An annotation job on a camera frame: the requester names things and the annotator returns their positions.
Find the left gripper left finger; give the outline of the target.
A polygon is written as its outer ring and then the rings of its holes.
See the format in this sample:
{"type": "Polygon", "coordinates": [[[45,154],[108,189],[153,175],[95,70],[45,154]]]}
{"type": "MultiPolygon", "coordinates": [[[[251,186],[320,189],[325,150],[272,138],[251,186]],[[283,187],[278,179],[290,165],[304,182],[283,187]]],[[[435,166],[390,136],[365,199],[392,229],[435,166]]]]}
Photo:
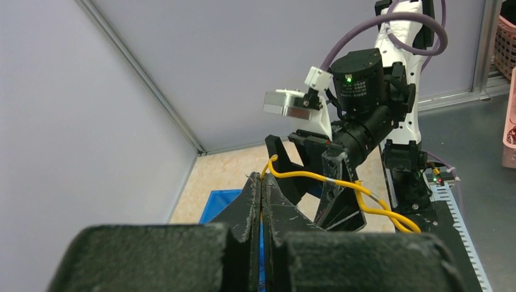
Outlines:
{"type": "MultiPolygon", "coordinates": [[[[261,196],[260,174],[243,189],[261,196]]],[[[70,242],[49,291],[223,291],[221,223],[90,226],[70,242]]]]}

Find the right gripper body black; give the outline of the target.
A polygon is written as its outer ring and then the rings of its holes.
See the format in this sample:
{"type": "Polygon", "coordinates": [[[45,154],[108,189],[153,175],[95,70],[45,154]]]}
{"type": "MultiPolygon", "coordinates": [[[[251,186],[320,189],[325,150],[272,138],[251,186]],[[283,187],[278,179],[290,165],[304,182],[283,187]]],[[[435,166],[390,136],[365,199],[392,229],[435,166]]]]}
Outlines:
{"type": "Polygon", "coordinates": [[[289,134],[288,140],[295,144],[303,170],[349,182],[358,179],[356,168],[363,162],[363,146],[349,133],[338,133],[332,142],[298,131],[289,134]]]}

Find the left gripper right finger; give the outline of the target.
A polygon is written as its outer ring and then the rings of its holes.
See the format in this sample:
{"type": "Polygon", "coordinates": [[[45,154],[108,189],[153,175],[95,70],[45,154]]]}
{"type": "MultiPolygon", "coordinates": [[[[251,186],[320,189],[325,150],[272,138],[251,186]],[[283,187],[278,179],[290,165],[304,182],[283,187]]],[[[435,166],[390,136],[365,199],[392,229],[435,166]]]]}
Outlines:
{"type": "Polygon", "coordinates": [[[434,235],[324,231],[261,182],[268,291],[462,291],[464,282],[434,235]]]}

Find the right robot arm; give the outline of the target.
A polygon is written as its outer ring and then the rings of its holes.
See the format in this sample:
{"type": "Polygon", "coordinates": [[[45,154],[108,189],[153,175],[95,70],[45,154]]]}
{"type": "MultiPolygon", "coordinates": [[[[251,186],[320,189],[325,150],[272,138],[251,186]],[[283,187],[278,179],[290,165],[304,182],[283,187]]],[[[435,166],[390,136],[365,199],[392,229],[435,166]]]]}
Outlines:
{"type": "Polygon", "coordinates": [[[325,230],[357,231],[374,214],[420,232],[436,216],[417,118],[420,73],[447,35],[431,1],[378,1],[375,12],[309,70],[307,92],[266,93],[264,111],[290,120],[302,161],[268,136],[270,167],[293,204],[305,193],[320,199],[314,221],[325,230]]]}

